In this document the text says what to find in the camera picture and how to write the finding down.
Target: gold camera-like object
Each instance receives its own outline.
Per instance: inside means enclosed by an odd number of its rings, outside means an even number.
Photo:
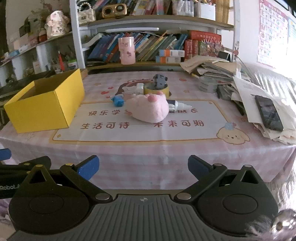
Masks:
[[[127,8],[124,3],[107,5],[102,9],[103,18],[116,18],[125,16],[127,14]]]

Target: white handbag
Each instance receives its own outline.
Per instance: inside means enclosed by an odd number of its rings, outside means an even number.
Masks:
[[[81,11],[81,8],[84,5],[88,5],[89,9],[86,9],[86,10]],[[93,22],[95,20],[96,20],[96,13],[91,8],[91,5],[88,2],[82,3],[79,6],[79,11],[78,11],[78,22],[79,22],[79,24]]]

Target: pink tumbler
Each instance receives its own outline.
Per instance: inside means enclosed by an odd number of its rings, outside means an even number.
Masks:
[[[136,62],[135,45],[133,43],[133,37],[119,38],[118,47],[120,51],[120,60],[122,64],[134,64]]]

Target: open cardboard box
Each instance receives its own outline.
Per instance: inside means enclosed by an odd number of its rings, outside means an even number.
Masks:
[[[35,80],[4,109],[17,133],[68,128],[84,98],[80,69]]]

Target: black phone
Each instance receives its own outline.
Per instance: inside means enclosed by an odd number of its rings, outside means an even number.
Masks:
[[[266,128],[274,131],[283,131],[283,124],[272,100],[266,97],[256,95],[255,101],[259,108],[263,125]]]

